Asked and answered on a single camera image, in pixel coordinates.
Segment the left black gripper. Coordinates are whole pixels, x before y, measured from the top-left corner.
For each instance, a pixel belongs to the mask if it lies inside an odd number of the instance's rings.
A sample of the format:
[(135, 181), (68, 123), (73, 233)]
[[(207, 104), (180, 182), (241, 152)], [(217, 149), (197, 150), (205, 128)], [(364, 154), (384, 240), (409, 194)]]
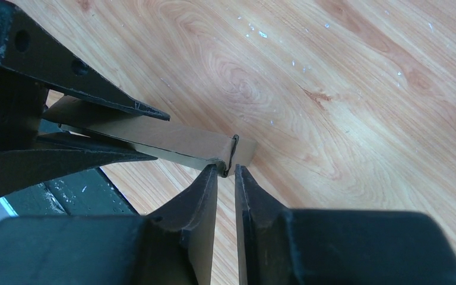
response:
[(125, 143), (67, 132), (38, 136), (49, 89), (133, 115), (170, 119), (105, 79), (20, 7), (0, 1), (0, 197), (107, 164), (155, 159)]

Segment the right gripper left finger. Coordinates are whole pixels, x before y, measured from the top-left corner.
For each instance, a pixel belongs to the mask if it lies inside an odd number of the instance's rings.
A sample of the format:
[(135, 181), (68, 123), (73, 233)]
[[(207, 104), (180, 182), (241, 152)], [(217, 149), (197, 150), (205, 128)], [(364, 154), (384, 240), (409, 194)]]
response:
[(210, 284), (217, 168), (146, 216), (0, 222), (0, 284)]

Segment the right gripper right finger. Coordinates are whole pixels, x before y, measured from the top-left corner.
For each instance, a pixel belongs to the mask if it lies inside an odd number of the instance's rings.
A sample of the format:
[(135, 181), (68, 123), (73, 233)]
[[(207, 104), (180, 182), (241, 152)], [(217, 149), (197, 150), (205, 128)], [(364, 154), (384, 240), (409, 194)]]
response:
[(456, 284), (438, 224), (409, 211), (288, 208), (235, 170), (240, 284)]

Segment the cardboard box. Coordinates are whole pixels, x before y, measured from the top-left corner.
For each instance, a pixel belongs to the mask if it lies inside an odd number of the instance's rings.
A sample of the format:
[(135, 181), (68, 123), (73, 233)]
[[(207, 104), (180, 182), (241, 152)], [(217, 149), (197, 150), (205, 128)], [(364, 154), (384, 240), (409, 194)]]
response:
[(202, 170), (217, 166), (226, 178), (236, 165), (250, 165), (257, 142), (239, 135), (137, 116), (120, 110), (64, 96), (43, 117), (63, 129), (110, 142), (122, 142), (134, 150), (159, 159)]

